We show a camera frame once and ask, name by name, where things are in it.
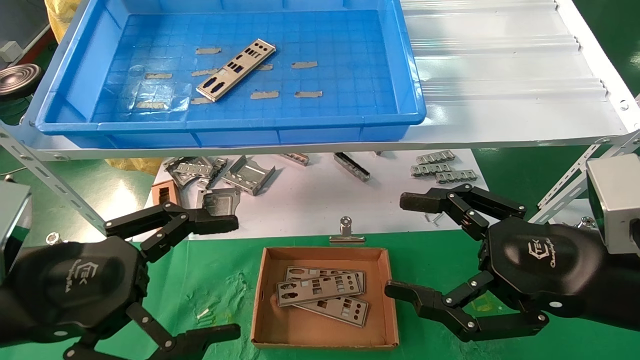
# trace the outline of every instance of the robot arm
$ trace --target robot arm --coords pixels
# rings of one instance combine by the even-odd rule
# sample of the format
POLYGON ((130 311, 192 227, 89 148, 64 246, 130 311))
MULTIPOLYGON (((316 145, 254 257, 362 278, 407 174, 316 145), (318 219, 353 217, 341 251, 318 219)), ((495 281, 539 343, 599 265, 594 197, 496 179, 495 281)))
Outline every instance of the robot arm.
POLYGON ((444 324, 461 341, 531 336, 548 313, 640 331, 640 258, 607 252, 598 231, 536 225, 525 207, 469 184, 426 194, 404 193, 400 207, 447 213, 476 241, 480 273, 449 293, 391 280, 385 294, 413 304, 417 315, 444 324), (500 219, 489 226, 478 211, 500 219), (486 291, 516 314, 473 318, 463 310, 486 291))
POLYGON ((240 337, 237 324, 172 336, 142 307, 148 263, 154 263, 189 233, 225 233, 238 228, 235 215, 212 217, 205 209, 165 202, 104 224, 97 243, 61 243, 22 249, 0 286, 0 347, 51 343, 80 337, 69 360, 123 360, 96 352, 131 320, 157 344, 150 360, 202 358, 211 343, 240 337), (140 250, 125 239, 158 229, 140 250))

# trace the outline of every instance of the yellow bag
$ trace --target yellow bag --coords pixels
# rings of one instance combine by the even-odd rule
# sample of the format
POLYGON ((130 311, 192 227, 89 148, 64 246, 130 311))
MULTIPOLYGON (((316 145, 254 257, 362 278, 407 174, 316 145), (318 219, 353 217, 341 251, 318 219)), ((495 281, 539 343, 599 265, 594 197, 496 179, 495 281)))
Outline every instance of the yellow bag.
MULTIPOLYGON (((65 36, 71 20, 76 14, 76 10, 81 0, 45 0, 51 30, 58 43, 65 36)), ((161 158, 135 158, 135 159, 107 159, 107 164, 121 170, 138 170, 156 175, 161 158)))

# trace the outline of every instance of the green table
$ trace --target green table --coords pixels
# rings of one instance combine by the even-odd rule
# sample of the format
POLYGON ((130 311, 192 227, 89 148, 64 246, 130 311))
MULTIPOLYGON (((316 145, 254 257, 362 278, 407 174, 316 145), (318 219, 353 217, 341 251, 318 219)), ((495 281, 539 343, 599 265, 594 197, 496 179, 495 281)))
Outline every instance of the green table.
MULTIPOLYGON (((419 319, 410 304, 397 303, 400 346, 391 352, 335 350, 257 350, 249 342, 253 297, 263 247, 323 246, 326 236, 256 240, 184 241, 150 266, 145 307, 170 332, 198 327, 196 315, 212 309, 211 323, 236 322, 240 340, 212 345, 205 360, 229 359, 637 359, 640 333, 579 319, 552 316, 550 325, 531 338, 461 343, 443 325, 419 319)), ((448 291, 477 273, 478 243, 462 231, 376 234, 367 246, 389 250, 395 279, 448 291)), ((506 313, 492 295, 468 306, 475 315, 506 313)), ((2 360, 61 359, 72 341, 27 344, 0 350, 2 360)), ((98 350, 132 360, 146 359, 155 345, 129 324, 98 350)))

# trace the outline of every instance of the logo on robotic hand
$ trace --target logo on robotic hand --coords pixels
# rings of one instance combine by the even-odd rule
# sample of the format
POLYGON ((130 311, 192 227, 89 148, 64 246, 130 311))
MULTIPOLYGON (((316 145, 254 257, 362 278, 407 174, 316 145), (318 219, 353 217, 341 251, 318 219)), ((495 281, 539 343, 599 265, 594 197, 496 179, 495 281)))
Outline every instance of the logo on robotic hand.
POLYGON ((76 260, 69 269, 66 278, 67 285, 65 286, 65 293, 71 291, 71 286, 74 284, 74 279, 80 279, 80 285, 87 284, 87 280, 93 278, 95 276, 96 270, 98 270, 98 264, 94 264, 89 261, 82 265, 78 265, 80 262, 82 262, 82 259, 76 260))
POLYGON ((556 249, 554 248, 554 244, 549 239, 545 239, 546 243, 540 243, 540 240, 531 239, 529 242, 529 253, 533 255, 534 258, 538 260, 542 260, 547 256, 551 255, 551 265, 552 268, 556 267, 556 249))

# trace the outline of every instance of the brown cardboard tray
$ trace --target brown cardboard tray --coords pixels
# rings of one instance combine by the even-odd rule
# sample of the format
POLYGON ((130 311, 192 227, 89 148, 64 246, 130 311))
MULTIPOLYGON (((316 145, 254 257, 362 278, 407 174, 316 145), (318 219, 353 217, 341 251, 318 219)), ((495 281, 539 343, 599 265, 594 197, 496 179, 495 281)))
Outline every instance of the brown cardboard tray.
POLYGON ((262 252, 253 307, 251 341, 257 348, 348 348, 392 350, 399 343, 396 305, 384 295, 391 279, 386 249, 367 247, 268 247, 262 252), (341 268, 366 272, 369 303, 363 328, 294 306, 278 307, 275 285, 287 266, 341 268))

